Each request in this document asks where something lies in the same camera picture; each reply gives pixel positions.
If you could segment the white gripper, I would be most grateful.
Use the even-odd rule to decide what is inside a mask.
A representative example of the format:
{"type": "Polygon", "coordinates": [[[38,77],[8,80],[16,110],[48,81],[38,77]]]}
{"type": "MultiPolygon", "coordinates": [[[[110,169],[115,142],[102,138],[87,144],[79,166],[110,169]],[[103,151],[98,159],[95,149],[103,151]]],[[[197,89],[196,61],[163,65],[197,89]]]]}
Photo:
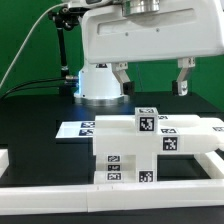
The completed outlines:
{"type": "Polygon", "coordinates": [[[112,63],[121,93],[129,96],[135,83],[126,73],[127,62],[181,58],[172,93],[185,96],[194,57],[224,54],[223,8],[222,0],[161,0],[159,11],[130,17],[119,5],[92,9],[82,20],[85,58],[112,63]]]}

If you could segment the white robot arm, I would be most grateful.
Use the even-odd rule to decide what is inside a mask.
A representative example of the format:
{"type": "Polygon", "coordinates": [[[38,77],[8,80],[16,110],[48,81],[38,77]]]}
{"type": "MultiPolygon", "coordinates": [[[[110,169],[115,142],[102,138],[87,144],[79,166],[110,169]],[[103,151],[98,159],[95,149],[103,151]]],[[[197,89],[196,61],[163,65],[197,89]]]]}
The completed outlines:
{"type": "Polygon", "coordinates": [[[115,104],[134,90],[130,62],[176,59],[172,91],[188,93],[195,59],[224,54],[224,0],[68,0],[80,19],[84,66],[75,99],[115,104]]]}

